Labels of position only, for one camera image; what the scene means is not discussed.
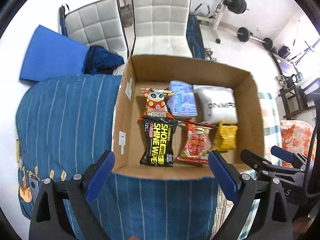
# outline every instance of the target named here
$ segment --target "white plastic bag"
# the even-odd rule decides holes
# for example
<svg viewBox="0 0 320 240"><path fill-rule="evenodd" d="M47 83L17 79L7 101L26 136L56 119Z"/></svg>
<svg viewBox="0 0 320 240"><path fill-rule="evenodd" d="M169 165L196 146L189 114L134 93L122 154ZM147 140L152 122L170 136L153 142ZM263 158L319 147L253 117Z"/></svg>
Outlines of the white plastic bag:
<svg viewBox="0 0 320 240"><path fill-rule="evenodd" d="M231 88L193 85L193 90L199 96L205 123L238 123L236 103Z"/></svg>

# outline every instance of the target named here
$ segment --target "silver bolt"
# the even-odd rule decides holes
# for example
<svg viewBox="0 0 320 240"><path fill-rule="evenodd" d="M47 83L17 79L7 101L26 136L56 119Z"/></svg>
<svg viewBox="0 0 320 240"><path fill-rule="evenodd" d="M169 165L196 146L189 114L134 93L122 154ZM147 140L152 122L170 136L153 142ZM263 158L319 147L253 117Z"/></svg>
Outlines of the silver bolt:
<svg viewBox="0 0 320 240"><path fill-rule="evenodd" d="M248 174L242 174L241 175L241 177L242 177L242 179L244 179L244 180L249 180L250 179L250 175L248 175Z"/></svg>
<svg viewBox="0 0 320 240"><path fill-rule="evenodd" d="M280 183L279 179L277 179L277 178L273 178L272 181L273 181L273 183L276 183L276 184Z"/></svg>
<svg viewBox="0 0 320 240"><path fill-rule="evenodd" d="M49 184L50 182L51 182L51 179L50 179L50 178L46 178L46 179L43 181L44 184Z"/></svg>
<svg viewBox="0 0 320 240"><path fill-rule="evenodd" d="M74 180L79 180L79 179L81 179L81 177L82 177L82 175L79 174L79 173L73 175L73 179L74 179Z"/></svg>

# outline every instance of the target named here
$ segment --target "crumpled yellow bag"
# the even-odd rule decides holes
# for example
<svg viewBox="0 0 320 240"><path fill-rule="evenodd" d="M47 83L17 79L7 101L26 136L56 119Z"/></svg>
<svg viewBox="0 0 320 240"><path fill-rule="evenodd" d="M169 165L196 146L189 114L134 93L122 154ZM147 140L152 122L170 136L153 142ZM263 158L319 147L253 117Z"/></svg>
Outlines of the crumpled yellow bag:
<svg viewBox="0 0 320 240"><path fill-rule="evenodd" d="M235 125L223 125L223 123L220 122L210 151L217 150L218 152L226 152L234 150L236 148L237 130L238 127Z"/></svg>

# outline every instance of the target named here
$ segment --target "chair seat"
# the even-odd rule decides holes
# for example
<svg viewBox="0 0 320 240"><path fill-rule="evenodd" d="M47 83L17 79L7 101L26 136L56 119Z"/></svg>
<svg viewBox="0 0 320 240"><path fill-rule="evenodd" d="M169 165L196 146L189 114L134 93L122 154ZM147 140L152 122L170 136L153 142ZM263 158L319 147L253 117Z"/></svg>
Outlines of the chair seat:
<svg viewBox="0 0 320 240"><path fill-rule="evenodd" d="M192 57L185 36L143 36L136 37L133 48L135 54L173 55Z"/></svg>

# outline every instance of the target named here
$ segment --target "plaid cloth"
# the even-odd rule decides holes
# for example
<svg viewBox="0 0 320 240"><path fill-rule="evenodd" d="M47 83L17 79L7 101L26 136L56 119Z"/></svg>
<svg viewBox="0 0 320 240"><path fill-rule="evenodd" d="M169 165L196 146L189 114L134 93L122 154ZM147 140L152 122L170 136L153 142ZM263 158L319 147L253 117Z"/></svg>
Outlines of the plaid cloth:
<svg viewBox="0 0 320 240"><path fill-rule="evenodd" d="M282 146L281 143L281 131L280 131L280 119L275 99L269 93L259 93L258 98L260 100L260 107L263 117L263 135L264 135L264 158L271 161L274 165L281 165L280 159L271 155L270 149L272 146ZM256 172L254 170L248 170L244 173L249 174L252 178L256 179ZM254 221L257 209L259 206L259 200L254 200L247 221L239 234L238 240L245 239L249 234L252 223ZM228 201L220 187L218 188L217 207L215 214L215 223L212 227L212 235L216 234L224 220L229 215L233 203Z"/></svg>

